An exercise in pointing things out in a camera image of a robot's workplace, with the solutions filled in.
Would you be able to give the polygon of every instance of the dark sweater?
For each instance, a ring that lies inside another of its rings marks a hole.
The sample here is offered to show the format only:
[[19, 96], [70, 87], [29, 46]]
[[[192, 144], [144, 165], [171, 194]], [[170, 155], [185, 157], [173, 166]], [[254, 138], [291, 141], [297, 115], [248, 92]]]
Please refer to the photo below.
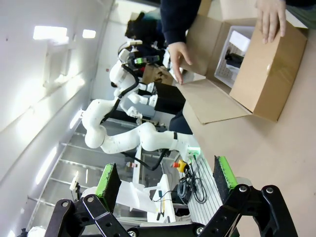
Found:
[[[186, 30], [190, 28], [198, 13], [201, 0], [161, 0], [162, 30], [168, 44], [186, 41]], [[307, 7], [316, 0], [286, 0], [286, 4]]]

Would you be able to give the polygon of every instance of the human hand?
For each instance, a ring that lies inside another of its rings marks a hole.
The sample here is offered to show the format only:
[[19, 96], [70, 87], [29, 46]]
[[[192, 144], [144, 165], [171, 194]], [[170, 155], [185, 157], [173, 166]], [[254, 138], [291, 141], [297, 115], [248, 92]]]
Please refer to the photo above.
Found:
[[172, 62], [172, 68], [176, 76], [177, 81], [182, 84], [183, 78], [180, 72], [180, 57], [183, 56], [186, 62], [189, 65], [192, 65], [192, 62], [189, 58], [188, 49], [185, 43], [176, 42], [171, 43], [169, 46], [170, 60]]
[[257, 0], [256, 7], [259, 29], [263, 34], [262, 42], [272, 42], [275, 39], [279, 23], [281, 36], [285, 36], [285, 0]]

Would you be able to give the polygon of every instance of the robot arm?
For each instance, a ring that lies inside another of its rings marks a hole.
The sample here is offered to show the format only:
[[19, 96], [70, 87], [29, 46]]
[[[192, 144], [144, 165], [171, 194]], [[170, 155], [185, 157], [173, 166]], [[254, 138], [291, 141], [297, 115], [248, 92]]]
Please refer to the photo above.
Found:
[[[113, 82], [118, 88], [114, 92], [114, 96], [119, 96], [119, 94], [126, 89], [131, 88], [135, 83], [135, 77], [130, 72], [126, 70], [126, 68], [122, 67], [122, 62], [126, 62], [128, 58], [129, 51], [123, 49], [122, 52], [119, 54], [119, 60], [117, 63], [112, 67], [110, 71], [110, 80]], [[129, 98], [134, 104], [145, 104], [152, 107], [156, 106], [158, 96], [153, 95], [150, 98], [140, 96], [136, 93], [137, 90], [145, 90], [150, 93], [154, 90], [154, 83], [150, 83], [149, 85], [138, 83], [136, 87], [129, 91], [127, 94], [127, 98]], [[124, 110], [124, 112], [134, 118], [142, 118], [141, 113], [139, 113], [135, 107], [131, 107], [127, 109], [124, 105], [125, 101], [122, 100], [120, 107]]]
[[114, 107], [114, 101], [94, 100], [83, 113], [82, 124], [87, 130], [85, 142], [90, 148], [98, 148], [107, 154], [116, 154], [132, 150], [139, 145], [146, 151], [158, 149], [177, 150], [186, 155], [192, 135], [170, 131], [157, 132], [151, 123], [143, 123], [137, 128], [115, 136], [109, 136], [104, 126], [100, 125], [104, 115]]

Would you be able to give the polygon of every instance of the cable bundle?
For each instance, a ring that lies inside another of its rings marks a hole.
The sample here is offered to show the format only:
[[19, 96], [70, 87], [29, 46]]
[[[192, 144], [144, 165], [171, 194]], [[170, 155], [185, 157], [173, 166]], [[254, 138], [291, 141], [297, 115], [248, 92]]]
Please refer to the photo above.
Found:
[[[198, 176], [201, 177], [198, 165], [197, 172]], [[198, 193], [198, 186], [200, 187], [201, 197]], [[191, 164], [189, 164], [189, 167], [185, 170], [185, 176], [179, 180], [177, 194], [185, 205], [188, 204], [192, 194], [195, 200], [200, 204], [204, 204], [207, 200], [206, 189], [201, 178], [196, 177]]]

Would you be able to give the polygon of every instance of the white device in box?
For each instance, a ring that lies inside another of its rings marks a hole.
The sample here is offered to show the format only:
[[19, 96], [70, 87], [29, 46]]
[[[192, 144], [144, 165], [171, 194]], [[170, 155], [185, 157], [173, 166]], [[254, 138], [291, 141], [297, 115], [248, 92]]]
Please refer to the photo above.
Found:
[[229, 49], [230, 53], [244, 56], [250, 44], [253, 31], [254, 27], [252, 26], [231, 26], [228, 32], [214, 76], [230, 88], [234, 85], [237, 73], [233, 73], [226, 67], [226, 52]]

